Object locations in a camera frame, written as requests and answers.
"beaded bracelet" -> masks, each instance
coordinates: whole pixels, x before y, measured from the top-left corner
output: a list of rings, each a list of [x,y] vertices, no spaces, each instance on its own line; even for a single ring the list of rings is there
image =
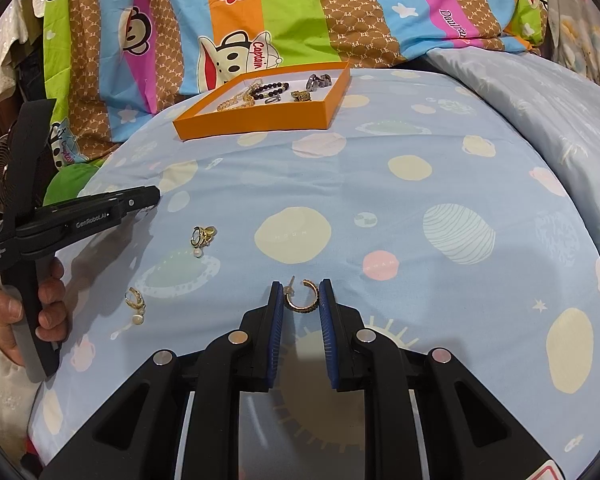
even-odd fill
[[[259,86],[258,88],[251,91],[251,95],[254,99],[265,99],[267,97],[273,97],[280,95],[282,92],[289,90],[289,83],[270,83],[267,85]]]

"light blue bedsheet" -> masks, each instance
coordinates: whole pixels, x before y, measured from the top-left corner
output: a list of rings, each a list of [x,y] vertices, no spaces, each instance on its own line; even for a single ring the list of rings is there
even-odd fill
[[[46,462],[152,352],[203,349],[293,274],[331,278],[340,303],[405,348],[449,348],[568,480],[593,459],[600,264],[571,199],[453,79],[352,74],[327,132],[182,143],[171,120],[193,99],[148,122],[90,181],[87,194],[155,184],[163,197],[59,255],[74,325],[30,422]],[[218,229],[200,259],[195,225]],[[141,326],[130,325],[129,286],[147,302]],[[285,312],[276,388],[242,397],[243,478],[361,479],[362,410],[360,394],[329,388],[318,313]]]

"sleeve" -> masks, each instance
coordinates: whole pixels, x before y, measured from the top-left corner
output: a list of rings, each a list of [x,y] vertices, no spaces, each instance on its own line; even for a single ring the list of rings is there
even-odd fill
[[[25,451],[27,424],[38,386],[29,381],[23,367],[0,351],[0,446],[16,463]]]

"orange box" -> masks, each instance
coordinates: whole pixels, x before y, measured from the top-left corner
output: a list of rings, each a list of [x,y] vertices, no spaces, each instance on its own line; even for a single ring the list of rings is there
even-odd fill
[[[284,102],[292,100],[291,91],[304,90],[311,74],[324,73],[331,76],[332,86],[311,92],[311,101]],[[281,95],[283,102],[264,104],[264,100],[257,100],[250,108],[216,111],[220,103],[241,92],[256,79],[262,79],[263,84],[289,82],[289,90]],[[174,120],[173,126],[182,140],[271,130],[326,130],[350,80],[347,62],[311,63],[240,74],[209,92]]]

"gold hoop earring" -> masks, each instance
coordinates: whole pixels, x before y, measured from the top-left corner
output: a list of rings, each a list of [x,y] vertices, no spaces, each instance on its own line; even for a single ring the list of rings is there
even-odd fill
[[[293,310],[294,312],[299,312],[300,314],[308,314],[309,312],[313,312],[316,308],[318,308],[318,287],[315,286],[315,283],[310,280],[302,280],[302,284],[304,286],[309,287],[314,292],[315,299],[314,299],[314,302],[312,304],[310,304],[309,306],[297,306],[296,304],[294,304],[293,301],[291,301],[291,297],[295,294],[295,291],[293,288],[295,278],[296,278],[295,276],[292,276],[289,284],[286,287],[284,287],[282,290],[282,292],[285,295],[286,306],[288,307],[289,310]]]
[[[136,314],[131,316],[131,322],[134,325],[142,325],[142,323],[144,323],[144,310],[146,307],[144,298],[142,297],[142,294],[140,294],[140,292],[135,290],[132,286],[129,287],[128,292],[130,292],[135,299],[135,301],[133,301],[126,296],[128,293],[125,294],[125,303],[136,311]]]

